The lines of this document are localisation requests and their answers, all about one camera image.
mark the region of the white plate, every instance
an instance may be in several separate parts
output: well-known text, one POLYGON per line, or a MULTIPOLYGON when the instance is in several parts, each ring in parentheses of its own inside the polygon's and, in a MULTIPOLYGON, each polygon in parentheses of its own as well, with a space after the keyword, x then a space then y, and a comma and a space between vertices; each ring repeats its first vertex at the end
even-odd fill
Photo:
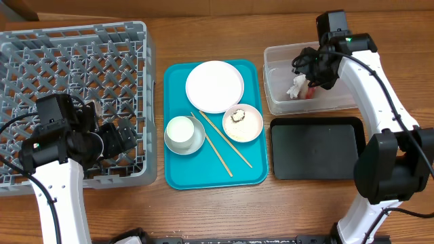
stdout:
POLYGON ((243 96, 239 71, 222 61, 204 62, 187 77, 185 90, 191 104, 205 113, 223 113, 243 96))

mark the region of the white bowl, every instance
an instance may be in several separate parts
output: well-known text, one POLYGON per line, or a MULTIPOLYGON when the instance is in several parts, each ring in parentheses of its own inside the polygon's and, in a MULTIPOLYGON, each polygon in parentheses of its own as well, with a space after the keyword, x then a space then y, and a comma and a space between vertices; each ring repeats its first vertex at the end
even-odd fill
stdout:
POLYGON ((264 127, 264 121, 262 120, 262 115, 260 114, 260 112, 256 108, 254 108, 253 106, 250 106, 249 104, 234 105, 234 106, 230 107, 223 115, 223 130, 230 139, 232 139, 236 142, 251 142, 252 140, 255 140, 262 132, 263 127, 264 127), (246 140, 240 140, 239 138, 236 138, 235 136, 233 136, 232 133, 228 133, 228 128, 226 128, 226 120, 231 119, 231 115, 237 109, 244 110, 245 116, 246 117, 249 116, 251 119, 253 119, 252 122, 256 122, 255 126, 253 126, 251 128, 246 127, 246 126, 243 127, 244 129, 248 128, 248 129, 254 131, 254 133, 252 132, 252 137, 250 137, 246 140))
POLYGON ((234 66, 222 61, 209 61, 190 72, 185 91, 197 109, 205 113, 223 113, 241 100, 244 80, 234 66))
POLYGON ((167 134, 167 128, 164 131, 164 142, 165 145, 171 150, 173 153, 176 153, 178 155, 190 155, 192 153, 195 153, 201 146, 203 145, 203 142, 205 141, 205 128, 203 128, 202 123, 193 117, 186 116, 193 122, 193 125, 195 126, 195 131, 193 132, 193 142, 191 145, 187 148, 177 148, 172 144, 172 140, 169 138, 167 134))

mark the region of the clear plastic container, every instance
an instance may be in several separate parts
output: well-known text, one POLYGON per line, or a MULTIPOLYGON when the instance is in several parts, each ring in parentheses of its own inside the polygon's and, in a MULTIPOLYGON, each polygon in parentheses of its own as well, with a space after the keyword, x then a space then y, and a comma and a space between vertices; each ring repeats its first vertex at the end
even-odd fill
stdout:
POLYGON ((264 88, 267 103, 273 115, 292 115, 347 108, 357 108, 347 86, 338 79, 335 86, 326 90, 317 87, 311 99, 291 99, 286 94, 296 74, 292 72, 292 60, 305 47, 317 49, 318 42, 268 47, 264 52, 264 88))

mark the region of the black base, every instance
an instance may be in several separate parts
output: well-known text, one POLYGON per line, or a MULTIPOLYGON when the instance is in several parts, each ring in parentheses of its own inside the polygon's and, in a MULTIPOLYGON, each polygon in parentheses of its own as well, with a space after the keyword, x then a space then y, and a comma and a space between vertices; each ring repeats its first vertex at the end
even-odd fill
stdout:
MULTIPOLYGON (((154 244, 339 244, 330 235, 298 235, 296 238, 263 238, 263 239, 197 239, 182 240, 180 238, 153 239, 154 244)), ((372 244, 391 244, 389 237, 376 237, 372 244)))
MULTIPOLYGON (((234 239, 194 239, 150 238, 141 228, 125 232, 110 241, 92 242, 93 244, 113 244, 128 237, 140 237, 143 244, 342 244, 336 236, 336 223, 330 235, 298 235, 296 238, 234 238, 234 239)), ((389 237, 375 237, 373 244, 391 244, 389 237)))

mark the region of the wooden table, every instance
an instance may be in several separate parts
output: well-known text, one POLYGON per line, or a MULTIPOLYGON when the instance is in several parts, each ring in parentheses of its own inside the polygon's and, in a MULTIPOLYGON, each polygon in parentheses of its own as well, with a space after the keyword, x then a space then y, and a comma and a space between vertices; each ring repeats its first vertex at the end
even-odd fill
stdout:
MULTIPOLYGON (((158 177, 150 186, 84 190, 93 240, 143 227, 152 237, 295 237, 327 234, 347 212, 356 189, 351 181, 281 181, 272 172, 257 186, 177 191, 164 179, 163 76, 181 62, 245 58, 258 69, 267 137, 269 113, 262 86, 264 49, 317 40, 317 14, 143 19, 157 44, 155 121, 158 177)), ((9 23, 7 30, 112 22, 9 23)), ((354 33, 370 33, 398 97, 422 127, 434 126, 434 12, 348 14, 354 33)), ((357 109, 294 115, 356 116, 357 109)), ((402 206, 434 210, 434 184, 402 206)), ((37 202, 32 195, 0 198, 0 242, 41 243, 37 202)), ((393 213, 378 231, 395 243, 433 243, 434 220, 393 213)))

